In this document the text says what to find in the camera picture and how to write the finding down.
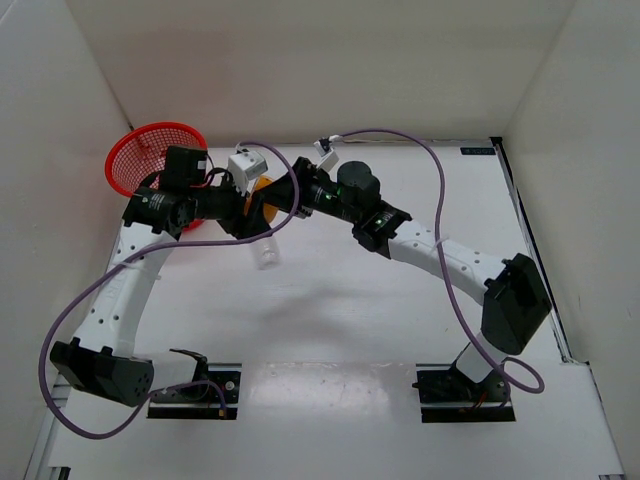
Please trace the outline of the orange plastic bottle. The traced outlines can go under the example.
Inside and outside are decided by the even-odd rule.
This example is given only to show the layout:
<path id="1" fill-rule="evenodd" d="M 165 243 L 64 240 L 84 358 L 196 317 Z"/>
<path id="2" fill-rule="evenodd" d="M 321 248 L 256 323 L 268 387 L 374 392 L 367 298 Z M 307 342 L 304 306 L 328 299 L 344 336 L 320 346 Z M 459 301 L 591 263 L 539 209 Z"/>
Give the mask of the orange plastic bottle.
<path id="1" fill-rule="evenodd" d="M 267 186 L 269 186 L 270 184 L 273 183 L 273 179 L 266 176 L 266 175 L 261 175 L 260 177 L 258 177 L 253 185 L 251 186 L 250 190 L 249 190 L 249 196 L 246 199 L 245 202 L 245 206 L 244 206 L 244 214 L 248 215 L 252 201 L 253 201 L 253 197 L 254 194 L 264 188 L 266 188 Z M 262 199 L 262 213 L 264 216 L 264 219 L 266 220 L 266 222 L 268 224 L 271 224 L 274 219 L 276 218 L 276 215 L 278 213 L 278 208 L 267 203 L 265 199 Z"/>

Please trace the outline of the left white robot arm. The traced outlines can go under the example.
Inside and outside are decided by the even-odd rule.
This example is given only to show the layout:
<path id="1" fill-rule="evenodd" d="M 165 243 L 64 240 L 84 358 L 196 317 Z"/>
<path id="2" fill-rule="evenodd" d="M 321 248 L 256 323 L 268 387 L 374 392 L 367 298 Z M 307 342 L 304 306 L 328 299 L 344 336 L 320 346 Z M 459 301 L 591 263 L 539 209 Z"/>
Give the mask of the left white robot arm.
<path id="1" fill-rule="evenodd" d="M 203 356 L 184 349 L 141 357 L 135 338 L 148 298 L 171 251 L 196 220 L 215 220 L 236 241 L 262 236 L 270 225 L 249 185 L 268 169 L 246 148 L 224 168 L 200 148 L 171 145 L 161 167 L 141 177 L 122 217 L 109 272 L 89 288 L 91 308 L 67 341 L 48 338 L 40 361 L 49 362 L 76 390 L 138 407 L 153 390 L 173 387 L 186 399 L 206 395 L 210 377 Z"/>

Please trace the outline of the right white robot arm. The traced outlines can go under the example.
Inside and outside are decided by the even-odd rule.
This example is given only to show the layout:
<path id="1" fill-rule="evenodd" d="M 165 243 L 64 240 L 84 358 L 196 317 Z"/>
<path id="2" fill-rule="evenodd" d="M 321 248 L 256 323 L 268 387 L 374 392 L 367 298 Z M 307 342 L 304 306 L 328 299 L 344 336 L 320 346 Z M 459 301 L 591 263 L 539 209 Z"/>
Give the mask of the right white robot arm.
<path id="1" fill-rule="evenodd" d="M 476 397 L 494 368 L 520 355 L 550 313 L 549 296 L 530 257 L 517 254 L 504 260 L 437 236 L 433 228 L 382 199 L 380 182 L 365 163 L 347 162 L 331 179 L 300 157 L 294 171 L 294 177 L 277 180 L 258 176 L 253 198 L 302 218 L 320 212 L 346 221 L 366 250 L 424 270 L 481 306 L 480 330 L 449 375 L 450 390 L 458 398 Z"/>

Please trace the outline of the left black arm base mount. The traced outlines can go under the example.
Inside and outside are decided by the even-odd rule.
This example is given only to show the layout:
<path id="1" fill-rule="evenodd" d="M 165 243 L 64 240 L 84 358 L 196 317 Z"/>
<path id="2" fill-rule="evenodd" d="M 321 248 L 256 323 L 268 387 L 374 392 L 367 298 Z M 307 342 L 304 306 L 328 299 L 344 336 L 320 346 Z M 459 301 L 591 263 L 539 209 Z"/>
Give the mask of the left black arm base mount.
<path id="1" fill-rule="evenodd" d="M 235 421 L 239 410 L 242 365 L 213 363 L 207 378 L 215 384 L 167 390 L 152 396 L 147 419 Z"/>

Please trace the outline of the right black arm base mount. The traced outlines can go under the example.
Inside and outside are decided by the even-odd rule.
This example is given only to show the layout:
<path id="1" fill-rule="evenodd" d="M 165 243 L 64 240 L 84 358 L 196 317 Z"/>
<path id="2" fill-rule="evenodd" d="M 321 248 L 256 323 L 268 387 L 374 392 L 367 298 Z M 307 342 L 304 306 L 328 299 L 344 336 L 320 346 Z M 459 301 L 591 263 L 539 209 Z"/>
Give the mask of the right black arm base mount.
<path id="1" fill-rule="evenodd" d="M 495 372 L 475 384 L 447 365 L 418 365 L 412 387 L 423 424 L 516 421 L 509 385 Z"/>

